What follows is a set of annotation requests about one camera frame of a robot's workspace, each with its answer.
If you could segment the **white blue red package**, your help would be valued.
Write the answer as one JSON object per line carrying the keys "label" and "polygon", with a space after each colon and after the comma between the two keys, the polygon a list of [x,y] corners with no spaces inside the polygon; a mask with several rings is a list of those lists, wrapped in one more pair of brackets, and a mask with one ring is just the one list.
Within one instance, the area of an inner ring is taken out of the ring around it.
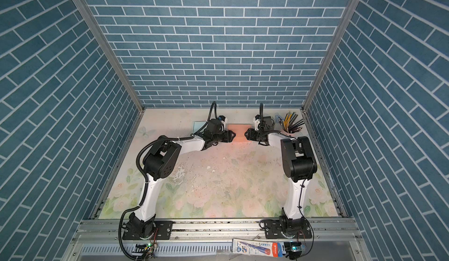
{"label": "white blue red package", "polygon": [[283,257],[282,246],[277,242],[250,241],[243,239],[233,239],[232,252],[234,254]]}

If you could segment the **pink paper box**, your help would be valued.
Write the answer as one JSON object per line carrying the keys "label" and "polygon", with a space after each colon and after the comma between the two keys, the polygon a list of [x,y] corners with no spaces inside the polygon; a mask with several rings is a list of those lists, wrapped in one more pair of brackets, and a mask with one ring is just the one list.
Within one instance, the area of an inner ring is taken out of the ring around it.
{"label": "pink paper box", "polygon": [[235,133],[235,137],[232,140],[232,143],[247,143],[250,142],[246,136],[245,133],[247,132],[248,129],[251,128],[250,124],[229,124],[228,125],[228,130],[232,131],[233,133]]}

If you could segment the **aluminium front rail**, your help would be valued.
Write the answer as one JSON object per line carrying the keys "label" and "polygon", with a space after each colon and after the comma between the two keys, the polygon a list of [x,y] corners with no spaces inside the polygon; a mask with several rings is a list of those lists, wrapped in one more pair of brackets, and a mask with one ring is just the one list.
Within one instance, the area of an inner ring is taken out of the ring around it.
{"label": "aluminium front rail", "polygon": [[[369,261],[371,257],[353,218],[309,218],[307,237],[289,238],[279,233],[274,241],[300,242],[307,260]],[[261,218],[180,218],[162,227],[155,256],[192,257],[231,254],[234,239],[266,241]],[[65,261],[127,260],[118,241],[118,220],[84,220],[63,256]]]}

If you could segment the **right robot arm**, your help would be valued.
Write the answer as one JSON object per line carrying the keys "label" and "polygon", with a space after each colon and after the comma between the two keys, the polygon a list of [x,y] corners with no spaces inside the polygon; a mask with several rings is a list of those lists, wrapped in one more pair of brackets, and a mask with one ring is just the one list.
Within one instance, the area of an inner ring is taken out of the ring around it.
{"label": "right robot arm", "polygon": [[282,167],[288,179],[287,199],[279,221],[268,223],[264,228],[268,239],[295,238],[302,234],[312,237],[312,228],[304,215],[306,188],[318,170],[318,165],[308,137],[294,138],[274,129],[274,120],[262,112],[254,118],[254,128],[245,132],[245,137],[260,145],[278,148],[281,151]]}

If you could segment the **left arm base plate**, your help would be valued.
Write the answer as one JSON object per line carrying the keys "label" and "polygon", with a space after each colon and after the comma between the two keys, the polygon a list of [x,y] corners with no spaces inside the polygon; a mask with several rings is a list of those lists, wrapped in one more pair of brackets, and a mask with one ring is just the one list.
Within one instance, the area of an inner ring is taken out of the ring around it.
{"label": "left arm base plate", "polygon": [[169,240],[173,229],[173,222],[149,221],[149,222],[127,222],[122,234],[123,240]]}

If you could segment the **light blue paper box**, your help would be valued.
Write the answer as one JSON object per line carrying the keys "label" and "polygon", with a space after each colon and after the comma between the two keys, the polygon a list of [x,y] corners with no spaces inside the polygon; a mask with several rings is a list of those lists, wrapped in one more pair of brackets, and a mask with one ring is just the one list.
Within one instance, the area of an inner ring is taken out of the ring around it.
{"label": "light blue paper box", "polygon": [[195,121],[192,129],[192,134],[201,136],[207,127],[207,121]]}

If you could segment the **coloured pencils bundle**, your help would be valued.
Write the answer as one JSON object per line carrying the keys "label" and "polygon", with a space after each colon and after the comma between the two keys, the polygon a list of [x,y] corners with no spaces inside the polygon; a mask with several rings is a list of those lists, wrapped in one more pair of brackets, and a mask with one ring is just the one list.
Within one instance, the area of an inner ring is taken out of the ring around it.
{"label": "coloured pencils bundle", "polygon": [[296,112],[288,112],[282,118],[284,119],[284,121],[280,122],[279,124],[281,128],[289,134],[299,132],[302,129],[302,126],[305,125],[304,119],[299,118],[299,114],[297,114]]}

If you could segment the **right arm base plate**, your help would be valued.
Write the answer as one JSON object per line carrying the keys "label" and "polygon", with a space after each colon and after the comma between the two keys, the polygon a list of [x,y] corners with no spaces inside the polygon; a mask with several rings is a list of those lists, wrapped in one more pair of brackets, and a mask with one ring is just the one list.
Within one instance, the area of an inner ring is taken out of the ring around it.
{"label": "right arm base plate", "polygon": [[267,239],[311,239],[312,229],[305,218],[265,219],[259,222]]}

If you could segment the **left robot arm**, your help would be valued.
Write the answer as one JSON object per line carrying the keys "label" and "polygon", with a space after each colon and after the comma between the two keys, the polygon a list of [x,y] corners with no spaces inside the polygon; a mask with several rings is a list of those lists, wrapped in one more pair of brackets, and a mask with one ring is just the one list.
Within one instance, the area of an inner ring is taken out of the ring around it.
{"label": "left robot arm", "polygon": [[150,237],[155,229],[156,203],[161,187],[173,172],[180,155],[204,151],[220,142],[231,143],[236,134],[225,129],[226,117],[208,120],[189,137],[169,138],[159,136],[146,145],[136,157],[136,166],[144,176],[140,202],[132,210],[126,229],[141,239]]}

